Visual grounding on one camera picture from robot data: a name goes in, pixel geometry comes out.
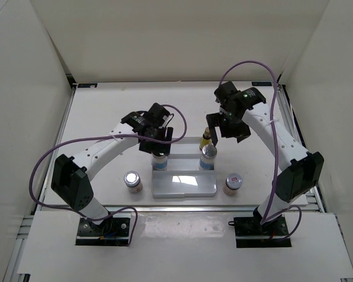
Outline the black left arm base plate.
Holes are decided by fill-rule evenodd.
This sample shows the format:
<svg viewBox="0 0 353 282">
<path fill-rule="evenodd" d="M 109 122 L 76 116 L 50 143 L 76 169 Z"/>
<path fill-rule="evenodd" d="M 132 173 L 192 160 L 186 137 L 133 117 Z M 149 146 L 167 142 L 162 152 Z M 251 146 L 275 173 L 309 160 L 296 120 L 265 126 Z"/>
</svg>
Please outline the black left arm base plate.
<svg viewBox="0 0 353 282">
<path fill-rule="evenodd" d="M 103 229 L 84 218 L 80 218 L 75 245 L 125 247 L 129 243 L 130 223 L 130 213 L 115 215 L 109 225 Z"/>
</svg>

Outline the yellow bottle tan cap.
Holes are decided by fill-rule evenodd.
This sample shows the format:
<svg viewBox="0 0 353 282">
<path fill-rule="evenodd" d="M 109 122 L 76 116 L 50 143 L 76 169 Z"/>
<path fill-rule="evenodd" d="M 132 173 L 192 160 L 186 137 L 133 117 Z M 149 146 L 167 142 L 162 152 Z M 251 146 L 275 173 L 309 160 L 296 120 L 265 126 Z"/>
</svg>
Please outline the yellow bottle tan cap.
<svg viewBox="0 0 353 282">
<path fill-rule="evenodd" d="M 211 143 L 212 143 L 211 132 L 210 132 L 209 128 L 206 127 L 204 130 L 204 133 L 202 135 L 202 138 L 201 138 L 201 142 L 200 142 L 200 146 L 199 146 L 200 151 L 202 151 L 206 145 L 209 145 Z"/>
</svg>

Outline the blue label shaker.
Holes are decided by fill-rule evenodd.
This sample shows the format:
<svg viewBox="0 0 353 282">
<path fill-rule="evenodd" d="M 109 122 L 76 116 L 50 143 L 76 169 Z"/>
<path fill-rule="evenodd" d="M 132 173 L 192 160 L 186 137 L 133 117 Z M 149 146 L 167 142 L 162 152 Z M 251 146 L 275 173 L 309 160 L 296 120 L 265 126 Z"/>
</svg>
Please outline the blue label shaker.
<svg viewBox="0 0 353 282">
<path fill-rule="evenodd" d="M 166 170 L 168 166 L 168 156 L 164 153 L 152 154 L 152 167 L 154 170 Z"/>
<path fill-rule="evenodd" d="M 217 149 L 213 144 L 205 145 L 202 148 L 199 159 L 200 170 L 214 170 L 215 158 L 217 156 Z"/>
</svg>

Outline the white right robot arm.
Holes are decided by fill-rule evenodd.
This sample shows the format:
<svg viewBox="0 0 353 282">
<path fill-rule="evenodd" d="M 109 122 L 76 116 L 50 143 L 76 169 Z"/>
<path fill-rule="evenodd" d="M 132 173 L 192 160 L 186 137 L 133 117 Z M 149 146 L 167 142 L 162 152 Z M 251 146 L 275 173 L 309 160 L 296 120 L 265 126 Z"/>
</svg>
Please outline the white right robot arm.
<svg viewBox="0 0 353 282">
<path fill-rule="evenodd" d="M 270 195 L 254 211 L 252 227 L 265 235 L 274 227 L 281 212 L 320 177 L 324 158 L 299 144 L 273 116 L 271 105 L 255 87 L 238 90 L 232 82 L 221 84 L 214 92 L 219 112 L 206 116 L 213 145 L 219 137 L 241 142 L 255 132 L 275 158 L 275 180 Z"/>
</svg>

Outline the brown spice jar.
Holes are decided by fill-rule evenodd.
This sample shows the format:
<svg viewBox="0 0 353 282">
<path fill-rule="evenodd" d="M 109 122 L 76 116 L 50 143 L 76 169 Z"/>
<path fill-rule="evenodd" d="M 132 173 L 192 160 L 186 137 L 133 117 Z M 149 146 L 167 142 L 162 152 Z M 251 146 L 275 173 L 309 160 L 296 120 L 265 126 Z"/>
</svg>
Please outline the brown spice jar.
<svg viewBox="0 0 353 282">
<path fill-rule="evenodd" d="M 130 193 L 139 193 L 143 188 L 140 175 L 135 171 L 129 171 L 125 174 L 124 183 Z"/>
</svg>

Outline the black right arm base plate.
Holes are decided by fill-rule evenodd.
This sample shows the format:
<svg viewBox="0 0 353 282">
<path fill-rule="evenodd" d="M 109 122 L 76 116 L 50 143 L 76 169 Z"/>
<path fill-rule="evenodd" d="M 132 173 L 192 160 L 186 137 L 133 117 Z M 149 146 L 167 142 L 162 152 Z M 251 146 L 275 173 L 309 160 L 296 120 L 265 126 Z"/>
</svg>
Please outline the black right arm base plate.
<svg viewBox="0 0 353 282">
<path fill-rule="evenodd" d="M 265 249 L 290 248 L 291 239 L 284 239 L 289 234 L 284 216 L 276 220 L 259 224 L 255 217 L 234 217 L 228 222 L 234 228 L 236 248 L 238 249 Z"/>
</svg>

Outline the white cap spice jar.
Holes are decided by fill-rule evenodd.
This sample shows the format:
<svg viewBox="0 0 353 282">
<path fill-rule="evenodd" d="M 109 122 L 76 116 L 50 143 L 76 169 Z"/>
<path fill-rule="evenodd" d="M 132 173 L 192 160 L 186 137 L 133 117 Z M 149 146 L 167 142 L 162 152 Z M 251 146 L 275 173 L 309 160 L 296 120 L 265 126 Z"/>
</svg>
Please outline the white cap spice jar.
<svg viewBox="0 0 353 282">
<path fill-rule="evenodd" d="M 243 183 L 242 177 L 238 173 L 231 173 L 225 180 L 223 191 L 228 196 L 234 196 L 238 193 Z"/>
</svg>

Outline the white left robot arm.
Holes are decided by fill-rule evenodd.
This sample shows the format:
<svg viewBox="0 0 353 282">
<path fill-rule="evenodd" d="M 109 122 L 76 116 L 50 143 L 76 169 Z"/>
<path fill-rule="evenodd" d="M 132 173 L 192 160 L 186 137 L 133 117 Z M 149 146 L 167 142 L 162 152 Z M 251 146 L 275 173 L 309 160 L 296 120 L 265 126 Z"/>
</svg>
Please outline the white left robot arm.
<svg viewBox="0 0 353 282">
<path fill-rule="evenodd" d="M 52 190 L 75 212 L 92 219 L 91 228 L 98 235 L 109 233 L 112 227 L 108 210 L 95 198 L 91 180 L 109 162 L 125 150 L 151 139 L 165 141 L 165 125 L 171 113 L 154 103 L 149 110 L 130 112 L 109 132 L 108 138 L 85 150 L 56 158 L 52 175 Z"/>
</svg>

